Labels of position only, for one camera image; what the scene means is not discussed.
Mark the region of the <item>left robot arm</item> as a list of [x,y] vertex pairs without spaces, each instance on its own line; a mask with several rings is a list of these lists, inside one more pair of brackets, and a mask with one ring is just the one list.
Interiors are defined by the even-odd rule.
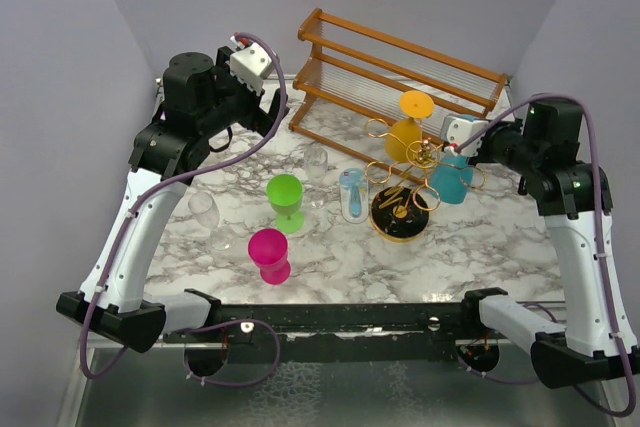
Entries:
[[212,152],[210,140],[240,124],[267,137],[286,115],[278,89],[268,110],[260,106],[263,82],[276,56],[247,38],[215,57],[174,56],[162,81],[163,99],[134,139],[118,214],[103,250],[81,286],[60,295],[56,310],[133,351],[148,351],[165,333],[188,330],[206,342],[220,332],[217,300],[195,290],[151,300],[144,286],[165,226],[198,168]]

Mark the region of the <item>yellow plastic wine glass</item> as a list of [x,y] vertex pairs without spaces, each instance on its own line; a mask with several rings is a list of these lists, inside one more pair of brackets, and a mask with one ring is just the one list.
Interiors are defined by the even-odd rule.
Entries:
[[430,95],[421,90],[404,92],[399,107],[405,117],[395,122],[385,137],[385,151],[397,162],[407,161],[407,148],[422,139],[421,121],[432,116],[435,103]]

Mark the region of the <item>blue plastic wine glass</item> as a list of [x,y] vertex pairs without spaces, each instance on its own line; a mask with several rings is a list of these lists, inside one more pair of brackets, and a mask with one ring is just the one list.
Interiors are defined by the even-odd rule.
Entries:
[[430,180],[430,186],[440,195],[440,199],[448,204],[464,202],[467,190],[473,180],[473,167],[469,157],[440,154]]

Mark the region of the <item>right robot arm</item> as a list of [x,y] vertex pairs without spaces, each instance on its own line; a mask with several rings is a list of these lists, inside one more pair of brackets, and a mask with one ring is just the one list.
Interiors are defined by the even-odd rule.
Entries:
[[497,163],[519,174],[535,200],[559,262],[566,321],[550,322],[500,288],[466,292],[461,330],[481,338],[496,331],[529,354],[537,378],[555,389],[631,378],[639,345],[617,283],[611,245],[613,203],[599,165],[578,160],[579,134],[593,120],[578,100],[539,94],[524,102],[524,126],[450,116],[441,129],[448,151],[472,164]]

